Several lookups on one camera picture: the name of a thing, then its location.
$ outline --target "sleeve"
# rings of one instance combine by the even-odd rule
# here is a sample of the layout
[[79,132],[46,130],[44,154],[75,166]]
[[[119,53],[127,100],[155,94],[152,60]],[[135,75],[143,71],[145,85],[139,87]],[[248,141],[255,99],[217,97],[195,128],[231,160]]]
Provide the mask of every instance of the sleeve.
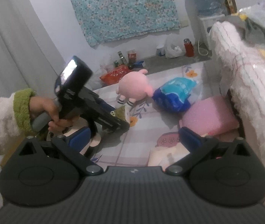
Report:
[[33,134],[30,126],[29,102],[34,96],[31,89],[0,98],[0,155],[5,154],[21,137]]

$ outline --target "green cuff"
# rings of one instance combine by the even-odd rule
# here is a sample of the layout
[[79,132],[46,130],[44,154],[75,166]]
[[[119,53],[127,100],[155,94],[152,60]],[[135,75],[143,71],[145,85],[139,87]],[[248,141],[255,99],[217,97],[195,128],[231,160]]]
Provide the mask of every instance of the green cuff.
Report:
[[35,92],[28,88],[17,91],[14,95],[13,110],[16,119],[16,124],[21,132],[26,136],[35,135],[30,122],[29,102],[30,98],[35,95]]

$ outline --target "blue package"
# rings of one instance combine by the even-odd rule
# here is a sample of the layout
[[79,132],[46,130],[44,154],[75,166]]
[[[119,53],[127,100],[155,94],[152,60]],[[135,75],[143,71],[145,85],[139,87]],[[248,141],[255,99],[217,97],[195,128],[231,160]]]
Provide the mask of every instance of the blue package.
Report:
[[183,112],[191,106],[187,99],[196,85],[195,81],[177,77],[155,90],[152,98],[159,107],[167,111],[173,113]]
[[144,63],[143,60],[137,61],[137,62],[135,62],[135,63],[133,64],[133,67],[134,67],[134,68],[144,68],[144,66],[145,66],[145,63]]

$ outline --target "pink sponge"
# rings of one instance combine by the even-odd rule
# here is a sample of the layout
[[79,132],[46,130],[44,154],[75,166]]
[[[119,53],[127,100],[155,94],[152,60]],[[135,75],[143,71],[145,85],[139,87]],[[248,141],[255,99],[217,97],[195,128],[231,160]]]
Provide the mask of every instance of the pink sponge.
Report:
[[219,135],[239,127],[232,110],[220,95],[194,103],[179,124],[201,136]]

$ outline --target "cable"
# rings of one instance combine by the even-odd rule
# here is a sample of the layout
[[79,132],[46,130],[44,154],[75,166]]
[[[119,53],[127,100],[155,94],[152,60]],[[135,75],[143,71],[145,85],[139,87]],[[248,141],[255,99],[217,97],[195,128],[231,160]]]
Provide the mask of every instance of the cable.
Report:
[[198,52],[199,52],[199,55],[201,55],[201,56],[207,56],[209,54],[209,51],[208,50],[206,50],[204,48],[201,48],[201,50],[205,50],[207,53],[206,54],[202,54],[200,52],[200,40],[198,40]]

